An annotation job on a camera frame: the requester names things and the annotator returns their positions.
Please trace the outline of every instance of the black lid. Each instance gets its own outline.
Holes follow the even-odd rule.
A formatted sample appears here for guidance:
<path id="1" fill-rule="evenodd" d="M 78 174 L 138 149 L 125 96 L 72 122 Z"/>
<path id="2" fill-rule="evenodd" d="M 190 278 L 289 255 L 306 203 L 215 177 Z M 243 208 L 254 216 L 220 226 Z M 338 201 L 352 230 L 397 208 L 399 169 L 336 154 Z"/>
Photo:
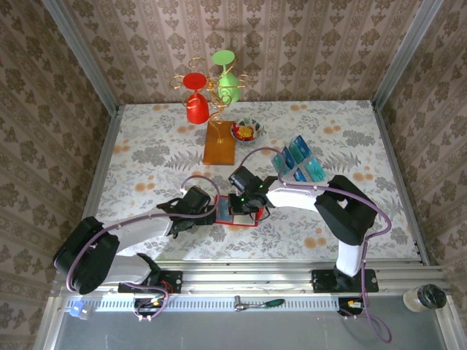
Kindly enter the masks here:
<path id="1" fill-rule="evenodd" d="M 430 309 L 443 308 L 446 305 L 446 293 L 434 284 L 421 286 L 417 291 L 420 302 Z"/>

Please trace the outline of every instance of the red cup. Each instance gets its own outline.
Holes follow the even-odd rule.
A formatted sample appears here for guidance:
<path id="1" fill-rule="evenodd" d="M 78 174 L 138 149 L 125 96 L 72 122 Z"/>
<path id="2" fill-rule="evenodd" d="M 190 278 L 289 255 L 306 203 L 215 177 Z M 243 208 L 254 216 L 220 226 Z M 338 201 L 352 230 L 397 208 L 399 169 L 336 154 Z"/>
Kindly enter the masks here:
<path id="1" fill-rule="evenodd" d="M 201 73 L 189 73 L 183 78 L 183 85 L 195 93 L 187 100 L 187 119 L 193 124 L 202 124 L 209 119 L 209 105 L 204 96 L 198 93 L 207 83 L 206 77 Z"/>

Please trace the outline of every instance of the metal frame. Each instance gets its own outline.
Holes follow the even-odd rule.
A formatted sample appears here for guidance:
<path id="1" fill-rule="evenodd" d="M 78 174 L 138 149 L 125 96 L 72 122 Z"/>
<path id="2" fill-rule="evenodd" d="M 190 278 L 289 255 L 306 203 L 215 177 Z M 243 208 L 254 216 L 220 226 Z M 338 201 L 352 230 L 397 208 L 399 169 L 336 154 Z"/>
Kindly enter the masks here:
<path id="1" fill-rule="evenodd" d="M 377 119 L 377 124 L 379 128 L 379 133 L 381 134 L 382 143 L 385 146 L 387 158 L 389 159 L 389 164 L 394 175 L 394 182 L 398 188 L 399 195 L 401 196 L 402 206 L 407 215 L 407 223 L 410 225 L 412 236 L 415 240 L 415 243 L 420 253 L 420 258 L 422 262 L 426 265 L 430 265 L 430 258 L 425 248 L 425 243 L 423 242 L 422 234 L 418 228 L 417 220 L 415 219 L 414 209 L 410 204 L 409 194 L 402 179 L 402 173 L 397 163 L 397 157 L 395 156 L 393 145 L 391 143 L 389 133 L 387 132 L 385 121 L 382 118 L 381 110 L 378 106 L 374 107 L 374 115 Z"/>
<path id="2" fill-rule="evenodd" d="M 60 0 L 44 0 L 46 8 L 52 15 L 53 20 L 57 24 L 58 29 L 63 34 L 66 42 L 72 49 L 82 69 L 88 76 L 89 81 L 101 98 L 102 103 L 111 116 L 114 116 L 118 109 L 118 101 L 114 93 L 109 88 L 109 84 L 99 69 L 99 65 L 94 60 L 88 46 L 80 35 L 73 17 L 69 14 L 68 9 Z"/>
<path id="3" fill-rule="evenodd" d="M 102 190 L 104 189 L 107 169 L 109 168 L 110 159 L 112 157 L 112 150 L 120 130 L 120 123 L 122 121 L 124 110 L 124 106 L 120 107 L 118 111 L 115 111 L 115 116 L 110 120 L 104 145 L 102 146 L 101 155 L 99 156 L 96 172 L 94 174 L 93 183 L 90 187 L 89 196 L 82 213 L 82 218 L 94 215 L 97 212 Z M 57 276 L 55 277 L 54 284 L 52 285 L 52 290 L 57 286 Z M 66 297 L 49 297 L 47 305 L 45 306 L 44 315 L 42 316 L 39 331 L 37 332 L 34 350 L 54 349 L 58 332 L 60 330 L 60 324 L 63 319 L 65 305 Z"/>
<path id="4" fill-rule="evenodd" d="M 467 349 L 466 334 L 462 329 L 462 324 L 460 323 L 458 311 L 455 308 L 452 296 L 448 295 L 446 306 L 436 310 L 436 315 L 446 347 L 449 350 Z"/>
<path id="5" fill-rule="evenodd" d="M 328 261 L 289 261 L 269 260 L 194 260 L 158 262 L 163 270 L 183 271 L 182 292 L 180 295 L 196 297 L 322 297 L 355 296 L 358 293 L 313 292 L 311 271 L 333 268 L 334 260 Z M 367 268 L 377 274 L 379 292 L 371 296 L 401 296 L 408 289 L 421 284 L 433 283 L 448 290 L 440 266 L 423 266 L 419 262 L 369 260 Z M 100 286 L 86 297 L 116 295 L 118 285 Z M 61 298 L 76 296 L 63 287 L 54 294 Z"/>
<path id="6" fill-rule="evenodd" d="M 443 0 L 423 0 L 373 97 L 376 107 L 382 109 L 385 105 L 442 3 Z"/>

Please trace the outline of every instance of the wooden base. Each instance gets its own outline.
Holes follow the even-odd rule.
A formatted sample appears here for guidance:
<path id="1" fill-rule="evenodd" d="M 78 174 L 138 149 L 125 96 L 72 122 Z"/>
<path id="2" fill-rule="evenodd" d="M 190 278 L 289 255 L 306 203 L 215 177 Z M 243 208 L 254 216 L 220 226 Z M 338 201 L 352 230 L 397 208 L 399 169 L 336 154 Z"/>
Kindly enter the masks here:
<path id="1" fill-rule="evenodd" d="M 204 146 L 203 163 L 207 166 L 232 166 L 235 163 L 235 139 L 231 135 L 234 122 L 217 124 L 223 142 L 217 142 L 219 134 L 216 128 L 207 124 L 206 145 Z"/>

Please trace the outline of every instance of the green cup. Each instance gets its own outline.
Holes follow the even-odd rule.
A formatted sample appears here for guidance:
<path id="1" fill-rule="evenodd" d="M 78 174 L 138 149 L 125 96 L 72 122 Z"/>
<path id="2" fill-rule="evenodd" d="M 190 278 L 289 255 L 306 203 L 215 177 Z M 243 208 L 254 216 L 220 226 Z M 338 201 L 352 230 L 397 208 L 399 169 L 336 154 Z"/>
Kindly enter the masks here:
<path id="1" fill-rule="evenodd" d="M 235 59 L 235 54 L 230 50 L 217 51 L 212 55 L 212 62 L 223 67 L 223 73 L 219 78 L 219 87 L 217 91 L 219 97 L 225 104 L 232 104 L 240 99 L 240 85 L 239 80 L 234 74 L 229 71 L 227 72 L 227 65 L 232 63 Z"/>

